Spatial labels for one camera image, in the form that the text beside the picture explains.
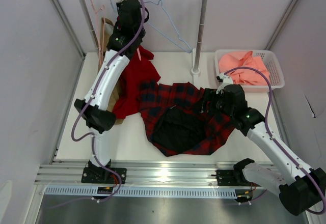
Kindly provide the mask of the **red plaid skirt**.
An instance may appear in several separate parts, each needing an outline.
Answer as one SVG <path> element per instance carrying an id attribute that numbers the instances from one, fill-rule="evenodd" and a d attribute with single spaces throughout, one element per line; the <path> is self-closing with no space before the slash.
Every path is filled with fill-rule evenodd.
<path id="1" fill-rule="evenodd" d="M 235 127 L 222 113 L 202 111 L 204 93 L 189 82 L 141 84 L 139 112 L 146 137 L 164 156 L 211 155 L 227 142 Z"/>

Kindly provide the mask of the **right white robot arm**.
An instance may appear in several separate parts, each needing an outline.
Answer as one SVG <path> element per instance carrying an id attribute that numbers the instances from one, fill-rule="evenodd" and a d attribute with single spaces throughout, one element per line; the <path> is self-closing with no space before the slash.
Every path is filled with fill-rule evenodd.
<path id="1" fill-rule="evenodd" d="M 278 172 L 273 172 L 255 162 L 243 160 L 242 166 L 232 173 L 236 184 L 258 184 L 278 196 L 292 215 L 305 211 L 316 215 L 325 213 L 325 208 L 320 211 L 310 209 L 319 202 L 325 203 L 325 171 L 313 169 L 270 130 L 267 118 L 248 106 L 240 85 L 205 89 L 202 111 L 227 115 L 234 127 L 256 144 L 278 169 Z"/>

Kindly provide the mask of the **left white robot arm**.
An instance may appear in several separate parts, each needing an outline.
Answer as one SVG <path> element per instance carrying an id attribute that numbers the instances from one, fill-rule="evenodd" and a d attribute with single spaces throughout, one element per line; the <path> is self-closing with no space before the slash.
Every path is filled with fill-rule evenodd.
<path id="1" fill-rule="evenodd" d="M 84 99 L 76 99 L 78 116 L 73 124 L 71 138 L 78 142 L 91 137 L 94 166 L 93 178 L 99 183 L 110 179 L 108 169 L 111 157 L 105 136 L 114 126 L 116 116 L 107 110 L 108 102 L 123 70 L 136 53 L 145 35 L 145 7 L 142 0 L 122 0 L 118 4 L 118 18 L 109 38 L 102 66 Z"/>

